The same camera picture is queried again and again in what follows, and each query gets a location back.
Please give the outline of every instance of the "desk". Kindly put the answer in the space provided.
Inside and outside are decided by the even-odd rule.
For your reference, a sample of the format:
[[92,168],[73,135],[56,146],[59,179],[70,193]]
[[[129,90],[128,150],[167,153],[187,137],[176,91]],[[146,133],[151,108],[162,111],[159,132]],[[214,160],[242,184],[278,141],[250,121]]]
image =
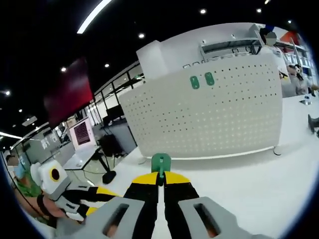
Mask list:
[[[303,96],[283,99],[280,145],[298,145],[277,157],[272,150],[212,160],[173,160],[171,170],[189,178],[200,196],[208,196],[237,217],[252,234],[279,238],[298,220],[312,196],[319,158],[313,151],[319,139],[310,134],[307,114],[319,117],[319,99],[299,103]],[[123,195],[132,180],[151,172],[151,162],[139,165],[138,148],[116,167],[117,176],[104,186]],[[153,239],[169,239],[164,218],[163,188],[159,189],[158,219]]]
[[[83,170],[85,166],[90,162],[91,158],[95,153],[100,150],[99,146],[89,146],[81,150],[75,151],[74,155],[65,163],[63,168],[65,170]],[[101,156],[98,156],[99,161],[106,171],[109,170],[109,167],[106,166]]]

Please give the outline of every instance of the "white wall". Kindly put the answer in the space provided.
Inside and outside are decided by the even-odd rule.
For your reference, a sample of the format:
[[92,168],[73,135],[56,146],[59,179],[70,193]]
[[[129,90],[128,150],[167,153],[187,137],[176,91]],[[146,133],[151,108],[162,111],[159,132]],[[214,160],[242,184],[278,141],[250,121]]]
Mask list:
[[[137,51],[144,75],[147,79],[155,79],[179,71],[184,65],[201,62],[199,45],[202,40],[206,43],[223,42],[232,40],[232,34],[237,39],[249,37],[248,30],[252,25],[250,22],[224,23],[188,31],[161,43],[152,42]],[[279,39],[287,31],[275,27],[274,32]]]

